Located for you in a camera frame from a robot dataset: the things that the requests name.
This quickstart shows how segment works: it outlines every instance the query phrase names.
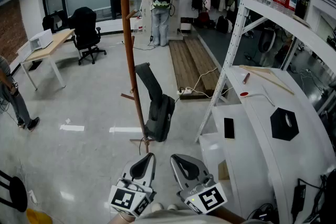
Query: brick wall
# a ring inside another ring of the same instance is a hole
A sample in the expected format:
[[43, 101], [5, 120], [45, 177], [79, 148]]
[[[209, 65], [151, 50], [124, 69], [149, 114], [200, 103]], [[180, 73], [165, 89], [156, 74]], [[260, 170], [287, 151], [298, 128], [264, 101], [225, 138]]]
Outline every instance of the brick wall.
[[27, 42], [19, 0], [0, 6], [0, 55], [9, 63], [17, 57], [17, 50]]

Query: white cabinet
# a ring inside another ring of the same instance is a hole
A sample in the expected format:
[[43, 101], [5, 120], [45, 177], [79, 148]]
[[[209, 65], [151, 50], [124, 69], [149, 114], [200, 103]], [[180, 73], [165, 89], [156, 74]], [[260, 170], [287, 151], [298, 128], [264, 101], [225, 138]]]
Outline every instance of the white cabinet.
[[[170, 10], [172, 15], [169, 19], [168, 39], [182, 39], [177, 29], [180, 27], [179, 3], [180, 0], [173, 0], [173, 7]], [[152, 13], [150, 10], [150, 0], [142, 0], [142, 25], [144, 35], [150, 37], [152, 32]]]

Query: wooden coat rack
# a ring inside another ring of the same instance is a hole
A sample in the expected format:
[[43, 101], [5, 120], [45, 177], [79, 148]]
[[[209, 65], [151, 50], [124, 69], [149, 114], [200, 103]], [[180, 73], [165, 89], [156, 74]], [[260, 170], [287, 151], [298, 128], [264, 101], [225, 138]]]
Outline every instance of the wooden coat rack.
[[[125, 40], [125, 48], [126, 48], [126, 56], [127, 56], [127, 64], [128, 64], [128, 70], [130, 73], [130, 79], [131, 79], [131, 90], [130, 93], [133, 93], [133, 97], [128, 96], [126, 94], [121, 94], [122, 97], [129, 98], [131, 100], [134, 100], [135, 106], [137, 108], [137, 113], [140, 121], [141, 131], [143, 135], [143, 142], [146, 147], [146, 153], [149, 152], [148, 147], [151, 141], [148, 139], [148, 137], [145, 134], [145, 124], [143, 121], [143, 115], [141, 110], [141, 103], [139, 98], [139, 92], [138, 92], [138, 84], [136, 82], [136, 74], [135, 74], [135, 68], [134, 68], [134, 56], [133, 56], [133, 45], [134, 45], [134, 39], [135, 37], [131, 34], [131, 22], [130, 19], [132, 16], [136, 13], [136, 10], [133, 10], [130, 12], [130, 6], [129, 6], [129, 0], [121, 0], [121, 15], [122, 15], [122, 26], [123, 26], [123, 32], [124, 32], [124, 40]], [[140, 142], [142, 139], [130, 139], [131, 142]]]

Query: jeans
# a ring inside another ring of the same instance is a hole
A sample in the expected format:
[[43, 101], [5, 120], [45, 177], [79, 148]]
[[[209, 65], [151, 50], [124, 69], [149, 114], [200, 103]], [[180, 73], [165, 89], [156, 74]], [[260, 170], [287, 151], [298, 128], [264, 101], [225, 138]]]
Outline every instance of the jeans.
[[18, 123], [24, 122], [26, 126], [30, 125], [32, 121], [29, 116], [26, 103], [20, 93], [16, 97], [11, 95], [8, 87], [0, 82], [0, 98], [12, 104]]
[[169, 25], [169, 9], [152, 9], [153, 43], [155, 46], [166, 46], [168, 43], [167, 32]]

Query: person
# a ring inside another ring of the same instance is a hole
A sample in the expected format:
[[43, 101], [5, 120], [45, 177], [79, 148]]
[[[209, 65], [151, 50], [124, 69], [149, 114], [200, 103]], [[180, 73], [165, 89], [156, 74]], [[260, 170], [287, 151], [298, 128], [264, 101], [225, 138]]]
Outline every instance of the person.
[[153, 44], [155, 46], [166, 46], [168, 44], [167, 40], [167, 28], [169, 23], [169, 7], [161, 8], [155, 7], [154, 3], [151, 5], [152, 11], [152, 29], [153, 29]]
[[211, 211], [208, 215], [198, 215], [192, 210], [180, 210], [176, 205], [168, 206], [163, 210], [159, 203], [152, 205], [152, 212], [148, 215], [135, 219], [132, 216], [119, 213], [108, 224], [271, 224], [257, 219], [245, 220], [244, 218], [232, 213], [225, 207], [221, 206]]
[[38, 125], [39, 117], [32, 120], [29, 116], [27, 106], [18, 89], [14, 86], [14, 79], [11, 76], [11, 68], [7, 60], [0, 55], [0, 98], [11, 103], [17, 118], [19, 128], [27, 128], [33, 131]]

